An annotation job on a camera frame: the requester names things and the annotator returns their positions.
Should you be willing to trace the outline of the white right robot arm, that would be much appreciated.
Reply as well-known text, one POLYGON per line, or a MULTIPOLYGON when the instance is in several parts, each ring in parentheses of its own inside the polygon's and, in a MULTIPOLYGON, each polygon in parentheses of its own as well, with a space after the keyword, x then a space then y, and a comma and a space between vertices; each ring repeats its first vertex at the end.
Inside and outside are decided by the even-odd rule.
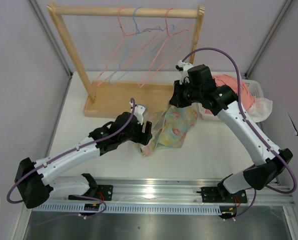
POLYGON ((185 108, 198 103, 210 110, 231 129, 253 162, 249 168, 218 183, 218 198, 228 202, 241 190, 263 189, 285 169, 293 157, 292 152, 281 149, 262 132, 239 105, 238 95, 231 87, 216 85, 209 67, 179 61, 176 69, 181 72, 181 78, 174 82, 170 105, 185 108))

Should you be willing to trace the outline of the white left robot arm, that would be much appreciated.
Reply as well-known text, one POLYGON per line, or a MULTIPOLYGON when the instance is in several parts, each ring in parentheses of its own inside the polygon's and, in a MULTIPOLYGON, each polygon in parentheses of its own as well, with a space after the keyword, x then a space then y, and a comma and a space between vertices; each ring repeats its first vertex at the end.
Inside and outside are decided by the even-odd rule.
POLYGON ((22 160, 15 178, 21 201, 27 208, 33 209, 49 198, 101 198, 101 189, 91 174, 83 173, 76 177, 61 177, 61 174, 114 151, 127 141, 147 145, 152 138, 151 129, 152 122, 142 122, 135 115, 124 112, 115 121, 94 129, 78 144, 57 156, 36 161, 30 158, 22 160))

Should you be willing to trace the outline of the floral pastel skirt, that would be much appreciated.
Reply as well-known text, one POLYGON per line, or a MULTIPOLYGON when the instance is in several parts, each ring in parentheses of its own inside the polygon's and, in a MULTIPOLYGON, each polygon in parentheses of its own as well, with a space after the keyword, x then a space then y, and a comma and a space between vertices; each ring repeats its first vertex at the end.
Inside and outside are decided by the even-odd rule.
POLYGON ((152 122, 152 139, 147 145, 134 144, 144 157, 154 154, 157 150, 181 148, 187 133, 197 123, 197 111, 194 107, 177 108, 168 105, 164 111, 145 116, 146 121, 152 122))

